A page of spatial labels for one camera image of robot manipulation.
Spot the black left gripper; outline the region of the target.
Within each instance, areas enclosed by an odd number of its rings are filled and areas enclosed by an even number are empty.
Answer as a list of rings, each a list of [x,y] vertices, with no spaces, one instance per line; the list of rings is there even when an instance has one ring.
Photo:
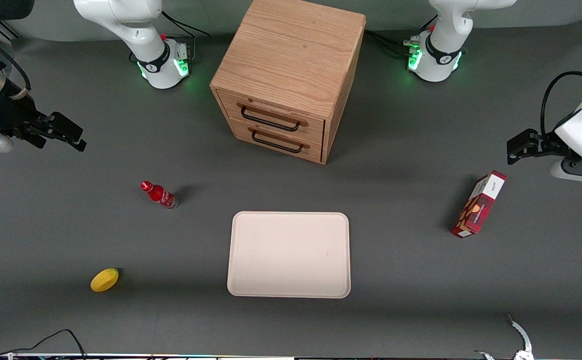
[[[568,157],[570,147],[555,131],[538,132],[525,129],[506,142],[507,164],[512,166],[523,158]]]

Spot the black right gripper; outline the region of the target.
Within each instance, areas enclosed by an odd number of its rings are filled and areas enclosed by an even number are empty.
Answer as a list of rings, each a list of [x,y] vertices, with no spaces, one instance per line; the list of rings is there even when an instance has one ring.
[[[0,150],[11,150],[12,138],[17,138],[39,149],[46,139],[54,139],[83,152],[87,142],[81,139],[82,134],[83,128],[60,112],[50,116],[39,112],[30,96],[21,100],[0,98]]]

